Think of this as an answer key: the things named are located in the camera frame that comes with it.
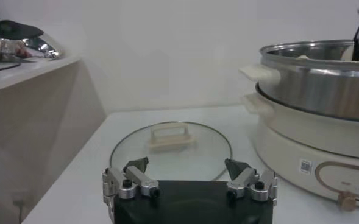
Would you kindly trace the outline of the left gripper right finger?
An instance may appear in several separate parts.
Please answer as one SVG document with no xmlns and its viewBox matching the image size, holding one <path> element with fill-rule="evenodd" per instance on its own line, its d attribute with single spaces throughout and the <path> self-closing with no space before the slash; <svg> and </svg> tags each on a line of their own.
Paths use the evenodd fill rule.
<svg viewBox="0 0 359 224">
<path fill-rule="evenodd" d="M 228 158 L 224 163 L 231 179 L 227 182 L 226 193 L 229 202 L 234 203 L 249 196 L 253 201 L 277 204 L 278 178 L 273 171 L 266 170 L 259 174 L 248 163 Z"/>
</svg>

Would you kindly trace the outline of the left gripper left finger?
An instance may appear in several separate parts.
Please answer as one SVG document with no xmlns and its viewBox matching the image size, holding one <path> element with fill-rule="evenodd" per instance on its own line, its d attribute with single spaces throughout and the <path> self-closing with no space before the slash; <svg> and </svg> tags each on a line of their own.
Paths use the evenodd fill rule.
<svg viewBox="0 0 359 224">
<path fill-rule="evenodd" d="M 148 158 L 144 157 L 129 161 L 122 170 L 115 167 L 106 168 L 102 174 L 103 202 L 113 203 L 115 197 L 131 200 L 137 193 L 149 198 L 158 198 L 159 182 L 145 175 L 148 163 Z"/>
</svg>

